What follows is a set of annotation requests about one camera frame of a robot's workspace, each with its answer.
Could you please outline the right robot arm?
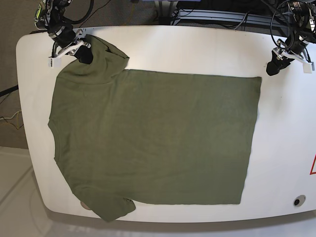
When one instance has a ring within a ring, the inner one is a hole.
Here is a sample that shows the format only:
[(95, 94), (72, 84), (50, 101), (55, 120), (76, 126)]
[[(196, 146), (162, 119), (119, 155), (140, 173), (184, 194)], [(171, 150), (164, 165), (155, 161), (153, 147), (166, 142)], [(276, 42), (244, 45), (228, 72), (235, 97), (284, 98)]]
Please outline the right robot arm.
[(64, 16), (70, 0), (42, 0), (35, 12), (34, 24), (39, 31), (47, 32), (54, 41), (49, 67), (59, 67), (61, 57), (70, 55), (83, 64), (91, 64), (93, 54), (91, 44), (83, 37), (83, 30), (73, 28), (73, 25), (83, 23), (92, 12), (94, 1), (90, 1), (87, 13), (80, 20), (71, 20)]

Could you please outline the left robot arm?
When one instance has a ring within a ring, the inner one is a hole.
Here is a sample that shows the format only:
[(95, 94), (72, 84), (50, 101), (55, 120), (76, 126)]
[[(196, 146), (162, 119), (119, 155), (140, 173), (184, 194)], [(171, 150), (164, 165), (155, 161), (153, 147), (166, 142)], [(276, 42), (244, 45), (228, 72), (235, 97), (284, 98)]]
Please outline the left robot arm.
[(270, 21), (272, 31), (274, 18), (279, 18), (288, 28), (289, 36), (286, 40), (275, 40), (271, 35), (275, 48), (272, 59), (267, 63), (266, 73), (277, 75), (288, 67), (294, 60), (303, 65), (303, 72), (311, 74), (315, 71), (315, 64), (311, 60), (307, 46), (316, 42), (316, 2), (314, 0), (284, 0), (272, 5), (262, 1), (273, 12)]

